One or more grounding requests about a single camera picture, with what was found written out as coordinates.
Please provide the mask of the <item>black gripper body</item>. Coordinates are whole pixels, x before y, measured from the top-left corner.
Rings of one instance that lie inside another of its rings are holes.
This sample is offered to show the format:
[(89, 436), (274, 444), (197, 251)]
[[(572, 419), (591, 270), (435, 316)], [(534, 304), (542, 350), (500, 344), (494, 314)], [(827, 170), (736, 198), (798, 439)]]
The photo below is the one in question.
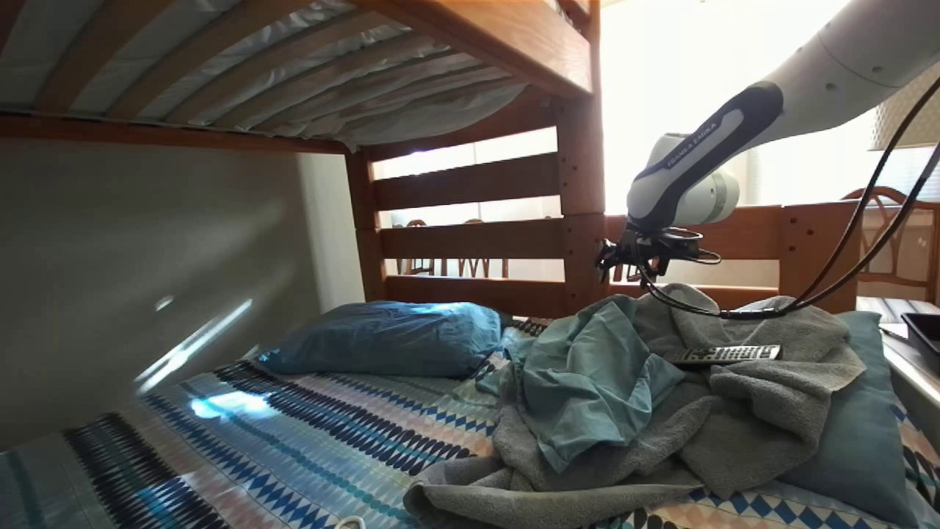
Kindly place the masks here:
[(716, 265), (720, 256), (702, 247), (695, 228), (685, 225), (626, 225), (616, 241), (606, 237), (597, 251), (597, 270), (614, 281), (650, 284), (661, 278), (673, 262)]

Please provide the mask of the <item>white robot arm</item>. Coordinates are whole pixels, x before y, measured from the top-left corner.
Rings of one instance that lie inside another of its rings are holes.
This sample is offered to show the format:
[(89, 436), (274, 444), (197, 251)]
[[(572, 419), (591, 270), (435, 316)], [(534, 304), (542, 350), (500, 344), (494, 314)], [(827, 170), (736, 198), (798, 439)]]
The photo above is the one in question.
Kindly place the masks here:
[(694, 132), (667, 132), (626, 191), (626, 231), (597, 265), (661, 275), (704, 257), (700, 225), (726, 220), (736, 191), (720, 163), (777, 137), (821, 132), (876, 107), (940, 54), (940, 0), (848, 0), (791, 57), (716, 104)]

